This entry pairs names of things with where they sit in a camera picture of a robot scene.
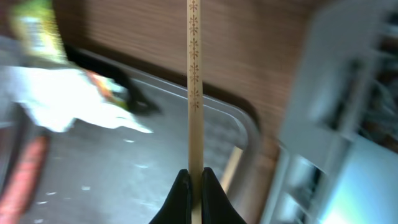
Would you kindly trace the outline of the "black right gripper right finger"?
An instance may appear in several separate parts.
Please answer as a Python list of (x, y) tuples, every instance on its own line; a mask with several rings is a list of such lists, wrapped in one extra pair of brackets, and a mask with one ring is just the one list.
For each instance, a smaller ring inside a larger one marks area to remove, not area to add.
[(246, 224), (228, 200), (215, 173), (205, 167), (201, 177), (202, 224)]

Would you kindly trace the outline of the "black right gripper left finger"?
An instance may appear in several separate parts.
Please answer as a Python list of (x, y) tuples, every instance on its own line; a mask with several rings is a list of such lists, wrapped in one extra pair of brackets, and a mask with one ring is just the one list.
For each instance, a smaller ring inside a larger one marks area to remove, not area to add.
[(149, 224), (191, 224), (191, 180), (188, 170), (178, 172), (163, 206)]

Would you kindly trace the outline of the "wooden chopstick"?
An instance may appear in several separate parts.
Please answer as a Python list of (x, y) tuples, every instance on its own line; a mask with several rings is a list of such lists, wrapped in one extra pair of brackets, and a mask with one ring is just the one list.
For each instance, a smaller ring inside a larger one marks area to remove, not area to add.
[(226, 194), (228, 193), (236, 169), (238, 168), (242, 153), (243, 150), (235, 146), (224, 169), (220, 184)]
[(192, 223), (202, 224), (203, 82), (201, 1), (187, 0), (188, 171), (192, 180)]

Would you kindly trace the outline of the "orange white wrapper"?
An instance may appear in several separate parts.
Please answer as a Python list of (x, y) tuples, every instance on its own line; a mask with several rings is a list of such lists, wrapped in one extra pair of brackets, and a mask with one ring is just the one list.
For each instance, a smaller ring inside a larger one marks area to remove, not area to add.
[(85, 70), (85, 73), (108, 102), (128, 110), (129, 94), (125, 87), (117, 84), (112, 78), (101, 76), (91, 70)]

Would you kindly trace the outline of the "orange carrot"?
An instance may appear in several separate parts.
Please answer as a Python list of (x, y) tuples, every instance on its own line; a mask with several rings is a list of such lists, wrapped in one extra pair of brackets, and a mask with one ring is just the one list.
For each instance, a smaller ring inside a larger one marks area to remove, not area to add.
[(48, 143), (47, 136), (38, 136), (24, 149), (1, 198), (1, 224), (19, 222), (35, 189)]

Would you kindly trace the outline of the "white napkin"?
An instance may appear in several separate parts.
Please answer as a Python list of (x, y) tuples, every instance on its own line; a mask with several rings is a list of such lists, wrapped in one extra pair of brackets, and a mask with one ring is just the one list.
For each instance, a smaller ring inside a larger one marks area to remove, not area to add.
[(53, 132), (68, 131), (77, 119), (108, 129), (152, 132), (130, 112), (107, 102), (77, 69), (2, 66), (1, 91), (21, 105), (36, 125)]

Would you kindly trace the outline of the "yellow green wrapper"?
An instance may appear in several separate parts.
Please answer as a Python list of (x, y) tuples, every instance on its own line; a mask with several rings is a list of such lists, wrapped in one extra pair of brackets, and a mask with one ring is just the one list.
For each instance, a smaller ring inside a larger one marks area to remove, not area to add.
[(68, 62), (51, 0), (16, 4), (11, 8), (10, 22), (26, 55), (55, 63)]

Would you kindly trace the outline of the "light blue rice bowl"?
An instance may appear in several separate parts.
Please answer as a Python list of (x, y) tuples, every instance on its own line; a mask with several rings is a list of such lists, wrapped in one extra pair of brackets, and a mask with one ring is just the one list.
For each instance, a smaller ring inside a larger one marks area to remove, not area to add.
[(397, 224), (397, 154), (358, 137), (318, 222)]

